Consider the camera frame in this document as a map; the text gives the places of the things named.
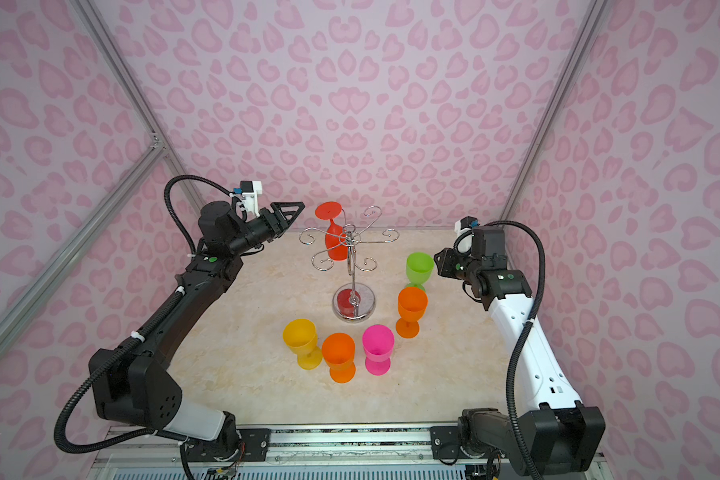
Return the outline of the aluminium frame post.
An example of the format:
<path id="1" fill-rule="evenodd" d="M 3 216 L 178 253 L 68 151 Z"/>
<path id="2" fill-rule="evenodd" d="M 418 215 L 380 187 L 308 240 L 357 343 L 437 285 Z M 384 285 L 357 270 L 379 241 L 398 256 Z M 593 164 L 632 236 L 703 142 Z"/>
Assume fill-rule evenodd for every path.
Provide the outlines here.
<path id="1" fill-rule="evenodd" d="M 136 164 L 118 181 L 90 217 L 90 221 L 96 225 L 107 226 L 156 166 L 165 164 L 174 175 L 186 174 L 188 169 L 158 121 L 154 108 L 149 103 L 144 89 L 139 85 L 132 68 L 121 54 L 115 36 L 107 26 L 99 8 L 93 1 L 73 1 L 71 6 L 87 28 L 99 54 L 106 61 L 150 139 L 149 146 Z"/>
<path id="2" fill-rule="evenodd" d="M 613 1 L 607 0 L 589 2 L 581 27 L 574 36 L 571 50 L 562 63 L 550 97 L 534 130 L 534 135 L 522 157 L 518 174 L 499 216 L 500 220 L 510 220 L 517 205 L 521 202 L 521 195 L 541 156 L 542 147 L 553 132 L 555 122 L 566 105 L 567 98 L 587 61 L 596 37 L 612 10 L 612 4 Z"/>

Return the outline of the aluminium frame post right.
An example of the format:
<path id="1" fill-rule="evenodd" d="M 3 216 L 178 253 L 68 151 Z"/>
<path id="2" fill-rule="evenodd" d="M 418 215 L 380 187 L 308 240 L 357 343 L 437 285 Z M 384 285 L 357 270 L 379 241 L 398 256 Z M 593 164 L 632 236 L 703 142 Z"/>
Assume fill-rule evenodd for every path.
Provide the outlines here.
<path id="1" fill-rule="evenodd" d="M 613 1 L 607 0 L 589 2 L 581 27 L 574 36 L 571 50 L 562 63 L 550 97 L 534 130 L 534 135 L 522 157 L 518 174 L 499 216 L 500 220 L 510 220 L 517 205 L 521 202 L 521 195 L 541 156 L 542 147 L 553 132 L 555 122 L 566 105 L 567 98 L 587 61 L 596 37 L 612 10 L 612 4 Z"/>

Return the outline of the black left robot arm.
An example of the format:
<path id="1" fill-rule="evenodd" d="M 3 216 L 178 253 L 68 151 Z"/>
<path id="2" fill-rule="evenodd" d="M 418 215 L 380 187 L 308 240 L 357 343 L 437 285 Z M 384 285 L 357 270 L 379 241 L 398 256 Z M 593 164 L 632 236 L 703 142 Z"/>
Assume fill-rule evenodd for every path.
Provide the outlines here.
<path id="1" fill-rule="evenodd" d="M 187 438 L 223 457 L 237 451 L 234 416 L 187 399 L 168 368 L 200 317 L 233 284 L 244 255 L 281 237 L 304 208 L 301 202 L 274 202 L 252 218 L 239 216 L 232 202 L 202 208 L 201 240 L 177 276 L 176 290 L 135 336 L 115 349 L 99 350 L 89 362 L 91 371 L 103 371 L 92 384 L 101 418 Z"/>

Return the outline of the red plastic wine glass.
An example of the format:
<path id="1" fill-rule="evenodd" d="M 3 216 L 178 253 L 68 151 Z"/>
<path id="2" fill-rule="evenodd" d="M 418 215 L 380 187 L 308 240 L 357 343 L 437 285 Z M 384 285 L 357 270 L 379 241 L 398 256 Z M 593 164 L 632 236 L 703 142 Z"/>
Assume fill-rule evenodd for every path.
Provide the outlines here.
<path id="1" fill-rule="evenodd" d="M 322 203 L 315 210 L 318 219 L 329 222 L 324 241 L 328 256 L 334 261 L 345 261 L 348 258 L 348 246 L 345 241 L 344 230 L 336 222 L 336 219 L 342 213 L 343 207 L 336 201 Z"/>

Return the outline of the aluminium frame post left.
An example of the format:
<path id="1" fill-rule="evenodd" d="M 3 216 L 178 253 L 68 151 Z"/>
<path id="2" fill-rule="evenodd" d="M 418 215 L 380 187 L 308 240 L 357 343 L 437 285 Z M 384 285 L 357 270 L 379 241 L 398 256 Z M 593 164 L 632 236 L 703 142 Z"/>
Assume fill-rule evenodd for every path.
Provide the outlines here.
<path id="1" fill-rule="evenodd" d="M 132 68 L 121 54 L 115 36 L 107 26 L 99 8 L 93 1 L 73 1 L 71 6 L 87 28 L 99 54 L 106 61 L 150 139 L 149 146 L 136 164 L 118 181 L 90 217 L 90 221 L 96 225 L 107 226 L 156 166 L 165 164 L 174 175 L 186 174 L 188 169 L 158 121 L 154 108 L 149 103 L 144 89 L 139 85 Z"/>

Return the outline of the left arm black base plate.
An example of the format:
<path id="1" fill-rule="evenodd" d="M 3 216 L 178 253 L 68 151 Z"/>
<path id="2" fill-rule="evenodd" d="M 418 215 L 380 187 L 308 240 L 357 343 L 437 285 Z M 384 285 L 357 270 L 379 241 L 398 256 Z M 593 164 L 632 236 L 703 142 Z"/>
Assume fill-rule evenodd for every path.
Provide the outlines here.
<path id="1" fill-rule="evenodd" d="M 242 428 L 233 433 L 222 433 L 220 440 L 190 442 L 186 458 L 190 463 L 263 462 L 266 460 L 272 430 Z"/>

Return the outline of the chrome wine glass rack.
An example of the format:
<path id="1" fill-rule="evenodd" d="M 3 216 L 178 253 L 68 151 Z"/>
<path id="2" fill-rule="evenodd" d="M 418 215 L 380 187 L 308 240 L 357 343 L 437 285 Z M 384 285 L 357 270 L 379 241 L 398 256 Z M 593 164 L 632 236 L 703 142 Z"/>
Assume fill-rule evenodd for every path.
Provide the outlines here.
<path id="1" fill-rule="evenodd" d="M 380 239 L 363 239 L 363 235 L 376 224 L 382 213 L 382 208 L 379 206 L 367 207 L 362 214 L 362 217 L 367 220 L 367 225 L 359 228 L 356 224 L 348 221 L 343 208 L 343 213 L 336 219 L 336 222 L 343 227 L 345 241 L 348 246 L 348 258 L 345 261 L 334 261 L 328 256 L 324 241 L 328 226 L 325 229 L 307 227 L 299 235 L 299 242 L 306 246 L 314 244 L 318 234 L 323 235 L 324 246 L 310 259 L 315 270 L 327 272 L 336 263 L 343 262 L 346 265 L 349 282 L 336 290 L 331 300 L 331 306 L 337 318 L 350 324 L 359 324 L 367 320 L 376 308 L 375 293 L 368 285 L 358 281 L 357 274 L 359 272 L 370 273 L 376 270 L 378 262 L 370 256 L 360 259 L 357 252 L 358 247 L 363 244 L 390 244 L 400 237 L 400 233 L 396 229 L 389 228 L 379 232 Z"/>

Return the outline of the yellow plastic wine glass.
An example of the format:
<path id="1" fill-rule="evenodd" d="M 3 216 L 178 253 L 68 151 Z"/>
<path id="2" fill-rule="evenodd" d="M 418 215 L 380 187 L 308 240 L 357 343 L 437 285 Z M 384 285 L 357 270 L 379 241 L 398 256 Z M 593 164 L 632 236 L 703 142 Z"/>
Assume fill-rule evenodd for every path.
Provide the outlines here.
<path id="1" fill-rule="evenodd" d="M 322 362 L 318 347 L 318 333 L 315 324 L 308 319 L 289 322 L 283 330 L 283 341 L 297 356 L 298 365 L 304 370 L 313 370 Z"/>

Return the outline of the green plastic wine glass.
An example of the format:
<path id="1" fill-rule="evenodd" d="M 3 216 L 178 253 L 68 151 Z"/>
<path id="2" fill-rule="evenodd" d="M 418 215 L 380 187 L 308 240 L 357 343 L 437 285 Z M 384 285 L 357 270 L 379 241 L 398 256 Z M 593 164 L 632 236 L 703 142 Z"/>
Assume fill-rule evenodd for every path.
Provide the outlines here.
<path id="1" fill-rule="evenodd" d="M 434 268 L 435 263 L 431 255 L 425 252 L 411 253 L 406 259 L 408 286 L 425 291 L 425 284 L 429 280 Z"/>

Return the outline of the pink plastic wine glass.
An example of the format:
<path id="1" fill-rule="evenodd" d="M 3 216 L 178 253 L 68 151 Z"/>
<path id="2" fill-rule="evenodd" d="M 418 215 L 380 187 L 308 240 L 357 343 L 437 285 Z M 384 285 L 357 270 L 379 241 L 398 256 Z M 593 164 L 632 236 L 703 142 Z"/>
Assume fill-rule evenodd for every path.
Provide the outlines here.
<path id="1" fill-rule="evenodd" d="M 384 325 L 368 327 L 362 335 L 365 367 L 374 376 L 385 375 L 391 368 L 391 355 L 395 347 L 393 332 Z"/>

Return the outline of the orange wine glass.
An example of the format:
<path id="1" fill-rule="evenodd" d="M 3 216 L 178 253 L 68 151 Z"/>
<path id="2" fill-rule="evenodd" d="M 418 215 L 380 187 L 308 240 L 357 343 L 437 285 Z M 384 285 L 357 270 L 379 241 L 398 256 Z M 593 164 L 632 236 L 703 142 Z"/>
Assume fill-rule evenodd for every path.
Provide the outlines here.
<path id="1" fill-rule="evenodd" d="M 354 378 L 355 342 L 351 336 L 346 333 L 331 334 L 324 340 L 321 353 L 334 382 L 344 384 Z"/>
<path id="2" fill-rule="evenodd" d="M 395 329 L 405 339 L 416 337 L 420 331 L 419 321 L 428 306 L 426 293 L 417 287 L 404 288 L 398 295 L 399 319 Z"/>

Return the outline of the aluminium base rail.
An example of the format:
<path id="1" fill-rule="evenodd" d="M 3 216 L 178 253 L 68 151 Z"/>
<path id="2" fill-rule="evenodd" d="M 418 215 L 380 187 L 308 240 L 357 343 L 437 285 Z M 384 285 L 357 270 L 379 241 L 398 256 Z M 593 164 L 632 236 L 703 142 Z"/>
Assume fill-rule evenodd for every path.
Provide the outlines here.
<path id="1" fill-rule="evenodd" d="M 508 459 L 445 465 L 432 457 L 435 423 L 271 424 L 263 462 L 188 463 L 177 442 L 143 437 L 99 452 L 90 479 L 514 479 Z"/>

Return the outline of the orange back wine glass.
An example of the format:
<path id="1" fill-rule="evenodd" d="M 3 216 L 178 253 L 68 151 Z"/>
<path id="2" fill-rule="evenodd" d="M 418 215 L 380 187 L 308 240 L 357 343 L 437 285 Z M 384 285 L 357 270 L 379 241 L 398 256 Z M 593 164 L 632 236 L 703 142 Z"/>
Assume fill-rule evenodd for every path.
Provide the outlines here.
<path id="1" fill-rule="evenodd" d="M 334 382 L 344 384 L 354 378 L 355 342 L 351 336 L 346 333 L 331 334 L 324 340 L 321 353 Z"/>

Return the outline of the orange front wine glass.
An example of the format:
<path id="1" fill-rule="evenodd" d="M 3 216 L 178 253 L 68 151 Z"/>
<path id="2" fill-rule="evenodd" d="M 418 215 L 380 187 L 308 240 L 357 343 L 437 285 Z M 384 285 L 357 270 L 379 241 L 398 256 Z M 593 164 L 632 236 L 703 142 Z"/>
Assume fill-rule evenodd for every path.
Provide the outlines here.
<path id="1" fill-rule="evenodd" d="M 395 329 L 405 339 L 416 337 L 420 331 L 419 321 L 428 306 L 426 293 L 417 287 L 404 288 L 398 295 L 399 319 Z"/>

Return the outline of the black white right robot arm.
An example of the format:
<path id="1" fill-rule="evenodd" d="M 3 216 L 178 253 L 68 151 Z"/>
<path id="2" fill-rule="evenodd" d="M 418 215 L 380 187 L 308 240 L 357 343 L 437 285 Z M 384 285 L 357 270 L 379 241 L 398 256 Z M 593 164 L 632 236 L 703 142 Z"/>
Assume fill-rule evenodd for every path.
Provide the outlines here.
<path id="1" fill-rule="evenodd" d="M 509 266 L 505 229 L 525 232 L 536 247 L 537 285 Z M 538 325 L 546 291 L 546 254 L 529 226 L 498 220 L 485 225 L 465 217 L 455 226 L 450 248 L 434 255 L 439 276 L 461 282 L 497 325 L 509 352 L 505 411 L 465 409 L 458 418 L 454 452 L 487 461 L 486 476 L 497 478 L 508 460 L 520 476 L 583 473 L 590 468 L 605 433 L 600 409 L 583 403 Z"/>

